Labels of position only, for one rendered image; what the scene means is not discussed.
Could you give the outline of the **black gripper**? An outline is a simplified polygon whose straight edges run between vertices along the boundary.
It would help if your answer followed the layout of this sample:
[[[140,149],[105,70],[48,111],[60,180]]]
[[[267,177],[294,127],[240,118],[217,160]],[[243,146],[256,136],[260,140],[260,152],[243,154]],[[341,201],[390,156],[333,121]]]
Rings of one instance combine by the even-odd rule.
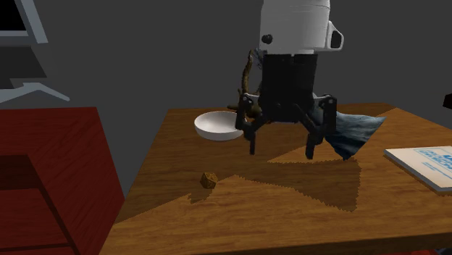
[[[242,93],[236,110],[235,128],[250,142],[249,154],[255,154],[256,131],[270,120],[299,121],[307,129],[305,155],[313,159],[315,147],[326,135],[336,131],[337,99],[313,93],[317,54],[265,54],[262,63],[260,96]],[[252,122],[246,113],[259,106]]]

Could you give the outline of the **blue crumpled cloth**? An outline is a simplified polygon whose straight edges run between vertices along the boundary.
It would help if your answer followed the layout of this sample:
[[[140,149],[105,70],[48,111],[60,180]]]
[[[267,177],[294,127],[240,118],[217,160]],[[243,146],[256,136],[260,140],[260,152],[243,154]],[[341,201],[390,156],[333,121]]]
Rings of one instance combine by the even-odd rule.
[[[315,124],[319,124],[320,133],[308,135],[305,150],[307,159],[313,159],[315,146],[323,140],[326,140],[343,160],[349,159],[371,138],[386,119],[386,117],[336,112],[335,129],[327,132],[325,128],[322,129],[323,109],[321,107],[315,106],[309,111],[308,116]]]

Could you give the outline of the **brown driftwood figure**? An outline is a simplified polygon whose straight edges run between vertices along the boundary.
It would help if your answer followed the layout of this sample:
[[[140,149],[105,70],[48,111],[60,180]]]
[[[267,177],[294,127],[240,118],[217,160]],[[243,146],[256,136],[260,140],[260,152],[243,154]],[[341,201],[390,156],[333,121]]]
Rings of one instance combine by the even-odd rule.
[[[249,76],[254,62],[257,63],[257,66],[260,70],[262,69],[262,60],[263,55],[261,54],[260,50],[252,49],[249,51],[246,66],[244,67],[242,72],[241,86],[238,89],[239,96],[241,96],[243,93],[248,93],[252,98],[253,104],[251,105],[250,109],[246,110],[246,116],[251,119],[256,119],[261,114],[261,108],[257,103],[257,100],[259,99],[261,93],[261,83],[259,83],[257,90],[254,93],[251,93],[248,86]]]

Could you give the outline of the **white bowl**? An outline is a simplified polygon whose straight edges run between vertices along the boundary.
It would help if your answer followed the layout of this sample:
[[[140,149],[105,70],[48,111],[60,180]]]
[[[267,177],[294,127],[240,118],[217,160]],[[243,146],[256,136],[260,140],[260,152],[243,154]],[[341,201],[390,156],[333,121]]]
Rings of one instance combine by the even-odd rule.
[[[229,111],[206,112],[197,116],[193,124],[196,132],[210,141],[231,141],[242,136],[235,128],[236,113]]]

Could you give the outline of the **wooden table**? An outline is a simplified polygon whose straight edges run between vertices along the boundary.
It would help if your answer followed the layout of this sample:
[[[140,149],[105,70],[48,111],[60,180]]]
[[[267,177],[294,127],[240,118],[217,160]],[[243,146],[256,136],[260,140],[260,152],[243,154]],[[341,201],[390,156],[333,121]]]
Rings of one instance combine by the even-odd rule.
[[[200,109],[171,109],[99,255],[375,255],[452,247],[452,195],[383,154],[450,146],[452,130],[387,104],[342,112],[386,117],[349,160],[323,143],[306,159],[300,125],[238,138],[194,129]],[[214,189],[200,184],[218,177]]]

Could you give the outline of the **brown many-sided die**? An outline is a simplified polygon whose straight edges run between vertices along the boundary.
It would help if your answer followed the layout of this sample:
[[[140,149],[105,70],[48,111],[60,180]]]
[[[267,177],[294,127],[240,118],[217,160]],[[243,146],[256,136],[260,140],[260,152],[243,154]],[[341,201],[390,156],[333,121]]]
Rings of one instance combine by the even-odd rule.
[[[218,182],[218,177],[213,172],[204,172],[200,179],[200,184],[205,189],[214,189]]]

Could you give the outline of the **white book with blue print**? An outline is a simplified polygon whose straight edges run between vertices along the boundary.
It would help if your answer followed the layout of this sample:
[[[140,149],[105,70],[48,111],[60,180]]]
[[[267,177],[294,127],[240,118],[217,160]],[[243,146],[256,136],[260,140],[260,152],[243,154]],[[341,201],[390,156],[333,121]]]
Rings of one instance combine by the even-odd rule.
[[[383,153],[435,191],[452,193],[452,146],[385,149]]]

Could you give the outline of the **red wooden chest of drawers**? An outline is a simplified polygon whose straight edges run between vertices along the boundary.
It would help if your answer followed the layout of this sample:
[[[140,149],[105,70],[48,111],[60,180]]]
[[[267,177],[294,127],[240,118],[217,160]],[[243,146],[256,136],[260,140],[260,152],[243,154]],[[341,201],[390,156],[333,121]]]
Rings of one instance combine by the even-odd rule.
[[[99,255],[124,200],[95,108],[0,110],[0,255]]]

